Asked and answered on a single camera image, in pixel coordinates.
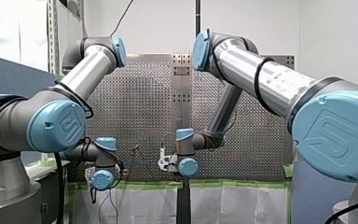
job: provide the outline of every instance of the perforated metal panel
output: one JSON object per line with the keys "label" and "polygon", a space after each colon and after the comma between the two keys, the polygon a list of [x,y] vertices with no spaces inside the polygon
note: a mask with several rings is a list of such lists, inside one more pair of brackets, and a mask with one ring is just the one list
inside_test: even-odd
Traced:
{"label": "perforated metal panel", "polygon": [[[286,63],[286,56],[276,58]],[[172,55],[130,57],[126,68],[106,76],[89,98],[95,116],[87,123],[88,135],[114,136],[125,165],[130,151],[139,146],[131,169],[132,180],[162,180],[169,175],[159,170],[159,144],[172,129]],[[192,126],[202,131],[208,124],[223,85],[207,73],[192,74]],[[282,180],[282,166],[291,156],[284,147],[284,121],[270,115],[246,93],[237,110],[235,127],[227,134],[227,145],[215,152],[198,151],[198,178]],[[70,181],[84,181],[84,166],[70,169]]]}
{"label": "perforated metal panel", "polygon": [[[130,58],[88,99],[95,113],[87,122],[88,136],[115,137],[117,156],[126,166],[131,164],[131,149],[139,146],[131,169],[134,180],[168,178],[157,161],[161,138],[172,130],[171,60],[172,55]],[[84,166],[70,171],[70,181],[84,181]]]}

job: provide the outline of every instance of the robot logo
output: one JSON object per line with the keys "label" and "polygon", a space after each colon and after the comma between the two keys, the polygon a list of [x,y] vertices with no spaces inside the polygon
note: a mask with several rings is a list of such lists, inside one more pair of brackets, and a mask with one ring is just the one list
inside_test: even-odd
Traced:
{"label": "robot logo", "polygon": [[61,122],[65,132],[65,139],[72,141],[82,131],[79,119],[75,111],[71,111]]}
{"label": "robot logo", "polygon": [[305,137],[305,144],[339,165],[358,151],[358,125],[329,110],[323,110]]}

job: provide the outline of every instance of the black pole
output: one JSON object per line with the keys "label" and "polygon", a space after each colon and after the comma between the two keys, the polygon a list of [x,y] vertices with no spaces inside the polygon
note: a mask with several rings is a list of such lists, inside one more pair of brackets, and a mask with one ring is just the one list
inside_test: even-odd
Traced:
{"label": "black pole", "polygon": [[196,37],[201,31],[201,0],[196,0]]}
{"label": "black pole", "polygon": [[176,224],[191,224],[190,184],[188,179],[182,183],[176,195]]}

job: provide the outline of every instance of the metal stand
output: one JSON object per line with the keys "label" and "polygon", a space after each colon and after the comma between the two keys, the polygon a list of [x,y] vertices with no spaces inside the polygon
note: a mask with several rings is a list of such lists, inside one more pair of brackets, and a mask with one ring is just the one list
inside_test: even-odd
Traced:
{"label": "metal stand", "polygon": [[176,224],[191,224],[190,183],[188,179],[182,181],[183,187],[176,195]]}

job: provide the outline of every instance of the cable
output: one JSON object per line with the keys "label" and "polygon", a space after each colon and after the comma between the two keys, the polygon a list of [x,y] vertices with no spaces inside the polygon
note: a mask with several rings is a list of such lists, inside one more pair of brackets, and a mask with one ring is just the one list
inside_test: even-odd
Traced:
{"label": "cable", "polygon": [[64,195],[63,195],[63,169],[61,163],[61,157],[59,152],[54,152],[54,157],[57,164],[58,171],[58,215],[57,215],[57,224],[63,223],[63,204],[64,204]]}
{"label": "cable", "polygon": [[98,219],[100,221],[101,224],[101,209],[103,207],[104,202],[107,200],[107,198],[109,197],[109,194],[106,195],[106,197],[103,199],[103,201],[100,203],[100,207],[98,208]]}
{"label": "cable", "polygon": [[110,203],[115,208],[115,211],[116,211],[116,223],[118,224],[118,210],[117,210],[115,204],[112,201],[112,189],[115,188],[118,185],[118,183],[120,183],[122,176],[123,175],[120,175],[120,179],[118,180],[118,182],[111,189],[109,189],[108,195],[103,199],[103,201],[100,204],[100,207],[98,208],[98,219],[100,221],[100,224],[101,224],[101,210],[103,208],[103,204],[106,202],[108,197],[110,198]]}
{"label": "cable", "polygon": [[69,88],[67,85],[63,84],[60,81],[55,80],[54,81],[56,85],[60,85],[62,86],[66,91],[68,91],[69,93],[71,93],[72,95],[75,96],[75,98],[77,98],[78,101],[80,101],[83,106],[85,106],[87,109],[85,109],[85,113],[90,112],[90,114],[88,116],[86,116],[86,119],[90,119],[92,117],[94,117],[94,110],[92,109],[92,107],[87,104],[87,102],[85,100],[83,100],[77,93],[75,93],[73,90],[71,90],[71,88]]}
{"label": "cable", "polygon": [[111,189],[109,190],[109,199],[110,199],[110,203],[112,204],[113,208],[115,208],[115,211],[116,211],[116,224],[118,224],[118,210],[117,210],[115,204],[113,203],[112,190]]}
{"label": "cable", "polygon": [[334,221],[336,221],[340,216],[346,214],[346,213],[349,213],[350,211],[353,211],[355,209],[358,209],[358,203],[356,204],[353,204],[337,213],[335,213],[334,215],[332,215],[330,218],[328,218],[324,224],[331,224],[333,223]]}
{"label": "cable", "polygon": [[77,160],[76,168],[80,165],[80,163],[82,161],[84,161],[84,155],[86,155],[86,153],[89,151],[89,146],[91,144],[91,138],[85,137],[81,141],[83,141],[83,147],[81,148],[81,154],[80,154],[80,158]]}
{"label": "cable", "polygon": [[116,31],[117,31],[118,26],[120,26],[121,21],[122,21],[122,20],[124,19],[124,17],[126,16],[127,11],[129,10],[129,8],[130,8],[130,6],[131,6],[132,2],[133,2],[133,0],[130,0],[129,4],[127,5],[126,10],[124,11],[123,15],[121,16],[120,20],[118,21],[118,23],[117,23],[117,25],[116,25],[115,30],[112,32],[112,34],[110,34],[110,36],[112,36],[112,35],[113,35]]}
{"label": "cable", "polygon": [[123,174],[122,174],[122,172],[120,172],[120,178],[118,179],[118,182],[110,189],[113,189],[113,188],[117,187],[117,185],[121,182],[122,178],[123,178]]}

